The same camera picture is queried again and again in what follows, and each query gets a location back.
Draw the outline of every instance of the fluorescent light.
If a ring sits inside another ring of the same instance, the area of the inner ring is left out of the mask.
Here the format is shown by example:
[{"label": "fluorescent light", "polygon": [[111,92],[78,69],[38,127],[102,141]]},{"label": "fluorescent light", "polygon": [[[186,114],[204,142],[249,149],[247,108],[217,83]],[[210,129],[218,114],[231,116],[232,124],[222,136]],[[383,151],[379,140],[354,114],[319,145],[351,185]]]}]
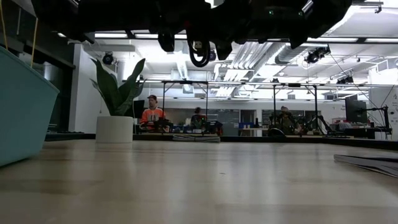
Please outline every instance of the fluorescent light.
[{"label": "fluorescent light", "polygon": [[[157,39],[158,35],[157,34],[135,34],[137,39]],[[187,35],[186,34],[175,34],[174,38],[177,40],[186,40]]]},{"label": "fluorescent light", "polygon": [[358,38],[340,38],[340,37],[319,37],[317,39],[308,38],[308,42],[357,42]]},{"label": "fluorescent light", "polygon": [[146,80],[146,83],[162,83],[162,81]]},{"label": "fluorescent light", "polygon": [[398,43],[398,38],[368,38],[365,42],[376,42],[376,43]]},{"label": "fluorescent light", "polygon": [[174,38],[180,39],[180,40],[185,40],[185,39],[187,39],[187,35],[186,34],[175,34]]},{"label": "fluorescent light", "polygon": [[157,34],[135,34],[137,39],[157,39]]},{"label": "fluorescent light", "polygon": [[209,84],[229,84],[229,85],[240,85],[241,82],[208,82]]},{"label": "fluorescent light", "polygon": [[120,33],[98,33],[95,38],[127,38],[127,34]]},{"label": "fluorescent light", "polygon": [[244,99],[244,98],[231,98],[231,100],[254,100],[254,99],[252,99],[252,98],[246,98],[246,99]]},{"label": "fluorescent light", "polygon": [[314,44],[314,43],[303,43],[300,47],[327,47],[328,44]]},{"label": "fluorescent light", "polygon": [[200,100],[199,97],[177,97],[179,100]]}]

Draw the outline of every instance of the metal frame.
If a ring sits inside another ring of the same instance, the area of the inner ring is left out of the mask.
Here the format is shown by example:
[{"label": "metal frame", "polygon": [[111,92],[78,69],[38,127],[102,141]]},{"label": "metal frame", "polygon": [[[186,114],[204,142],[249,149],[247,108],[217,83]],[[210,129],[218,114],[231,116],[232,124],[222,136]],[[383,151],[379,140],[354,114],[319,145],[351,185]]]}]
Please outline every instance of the metal frame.
[{"label": "metal frame", "polygon": [[[206,81],[189,81],[189,80],[170,80],[170,81],[168,81],[168,80],[163,80],[162,83],[163,83],[163,97],[162,97],[162,100],[163,100],[162,117],[163,117],[163,118],[164,118],[164,111],[165,111],[165,107],[164,107],[164,106],[165,106],[165,99],[166,99],[165,96],[166,96],[166,92],[167,92],[170,88],[172,88],[176,83],[179,83],[179,84],[181,84],[181,85],[192,85],[192,84],[197,84],[198,86],[200,86],[200,88],[201,88],[203,91],[206,92],[206,122],[207,122],[208,99],[209,99],[209,96],[208,96],[208,92],[209,92],[209,83],[208,83],[208,82],[206,82]],[[172,83],[172,85],[166,89],[166,84],[167,84],[167,83]],[[206,90],[205,90],[200,84],[206,85]]]}]

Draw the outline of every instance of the white wall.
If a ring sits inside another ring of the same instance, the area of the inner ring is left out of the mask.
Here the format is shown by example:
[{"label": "white wall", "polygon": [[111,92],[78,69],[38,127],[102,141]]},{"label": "white wall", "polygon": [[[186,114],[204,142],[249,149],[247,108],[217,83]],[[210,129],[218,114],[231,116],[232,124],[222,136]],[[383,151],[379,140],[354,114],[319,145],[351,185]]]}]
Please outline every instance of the white wall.
[{"label": "white wall", "polygon": [[70,103],[69,131],[94,134],[98,116],[109,116],[109,111],[91,84],[96,80],[96,67],[80,44],[75,45],[72,94]]}]

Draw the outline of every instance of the table surface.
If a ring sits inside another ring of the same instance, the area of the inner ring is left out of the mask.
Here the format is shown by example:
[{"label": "table surface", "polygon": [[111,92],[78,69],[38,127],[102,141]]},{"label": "table surface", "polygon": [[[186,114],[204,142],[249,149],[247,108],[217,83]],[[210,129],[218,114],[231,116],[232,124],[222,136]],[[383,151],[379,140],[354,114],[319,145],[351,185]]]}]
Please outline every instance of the table surface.
[{"label": "table surface", "polygon": [[398,180],[327,144],[46,142],[0,168],[2,224],[395,223]]}]

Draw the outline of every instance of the green leaf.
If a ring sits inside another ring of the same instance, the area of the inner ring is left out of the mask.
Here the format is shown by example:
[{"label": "green leaf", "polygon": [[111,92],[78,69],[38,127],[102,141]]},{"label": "green leaf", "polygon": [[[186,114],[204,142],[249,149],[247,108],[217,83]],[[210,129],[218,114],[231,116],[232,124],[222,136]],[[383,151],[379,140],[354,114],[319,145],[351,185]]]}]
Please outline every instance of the green leaf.
[{"label": "green leaf", "polygon": [[118,116],[125,116],[126,112],[129,108],[131,108],[133,104],[133,100],[135,97],[139,96],[142,92],[142,89],[144,87],[144,84],[147,80],[144,80],[144,82],[140,85],[139,81],[137,82],[137,85],[134,88],[130,89],[130,94],[128,95],[127,99],[115,110],[115,113]]},{"label": "green leaf", "polygon": [[114,114],[114,110],[112,110],[113,106],[112,106],[112,105],[108,105],[109,102],[107,102],[107,101],[105,100],[105,97],[104,97],[104,95],[102,94],[102,91],[100,90],[100,88],[98,87],[97,82],[94,81],[94,80],[92,80],[92,79],[90,79],[90,80],[91,80],[91,82],[92,82],[92,84],[93,84],[93,87],[96,88],[96,89],[98,90],[98,92],[99,92],[99,94],[101,95],[102,99],[104,99],[105,105],[106,105],[106,107],[108,108],[109,113],[110,113],[110,114]]},{"label": "green leaf", "polygon": [[96,85],[98,86],[97,89],[99,89],[100,92],[102,93],[102,97],[105,101],[106,106],[109,109],[109,113],[111,114],[111,116],[113,116],[115,109],[118,108],[123,102],[118,90],[118,84],[115,81],[114,77],[103,68],[99,60],[93,60],[93,59],[91,60],[96,65],[96,71],[97,71]]},{"label": "green leaf", "polygon": [[125,101],[128,98],[132,88],[136,88],[135,86],[139,85],[139,82],[137,82],[137,78],[141,74],[142,69],[144,69],[144,65],[145,59],[140,60],[134,68],[132,74],[127,78],[126,82],[119,87],[122,101]]}]

